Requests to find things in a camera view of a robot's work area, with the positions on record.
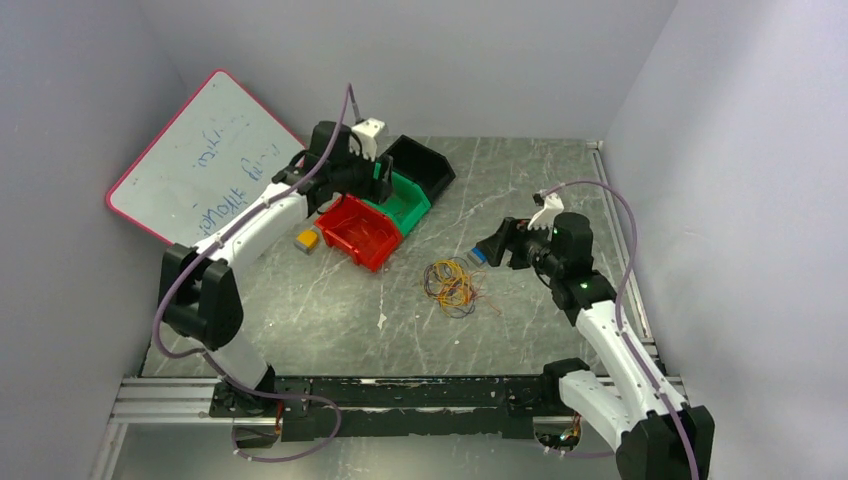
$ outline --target white wall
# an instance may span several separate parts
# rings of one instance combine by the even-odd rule
[[[675,0],[139,0],[190,88],[229,69],[295,131],[598,139]]]
[[[845,2],[681,1],[603,155],[714,478],[848,478]]]
[[[0,1],[0,478],[87,478],[163,250],[103,198],[185,94],[130,0]]]

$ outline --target wall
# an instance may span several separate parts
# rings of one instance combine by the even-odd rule
[[[848,8],[681,1],[603,151],[714,478],[848,478]]]
[[[299,132],[353,82],[395,133],[598,139],[675,0],[139,0],[188,86],[229,69]]]
[[[103,197],[186,98],[130,0],[0,2],[0,477],[86,478],[162,245]]]

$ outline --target plastic bin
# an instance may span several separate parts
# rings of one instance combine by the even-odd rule
[[[379,171],[378,163],[374,169],[374,175],[376,176]],[[365,203],[391,218],[401,235],[405,237],[430,210],[430,200],[418,184],[397,172],[392,172],[392,186],[394,192],[384,203],[377,205],[367,200]]]
[[[430,205],[448,188],[456,178],[453,168],[444,155],[437,153],[415,140],[401,135],[386,149],[394,158],[393,172],[412,180],[424,192]]]
[[[403,240],[394,222],[356,197],[336,200],[315,220],[324,242],[376,272]]]

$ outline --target yellow sponge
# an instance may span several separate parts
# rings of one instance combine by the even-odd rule
[[[309,255],[318,246],[318,232],[315,230],[304,230],[294,240],[294,246],[301,252]]]

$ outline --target marble tabletop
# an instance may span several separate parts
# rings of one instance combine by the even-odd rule
[[[526,138],[416,138],[444,154],[456,180],[378,273],[321,245],[304,255],[294,237],[308,219],[272,245],[239,279],[243,329],[281,375],[456,375],[540,373],[548,362],[597,355],[554,305],[532,270],[486,269],[480,302],[468,317],[445,316],[421,287],[424,268],[461,255],[495,232],[505,216],[538,210],[531,195],[576,179],[601,179],[583,141]],[[560,192],[567,210],[586,215],[598,270],[615,285],[623,271],[617,218],[593,186]],[[639,299],[626,311],[644,332]],[[167,326],[172,349],[187,342]],[[151,349],[143,376],[212,376],[200,358],[167,360]]]

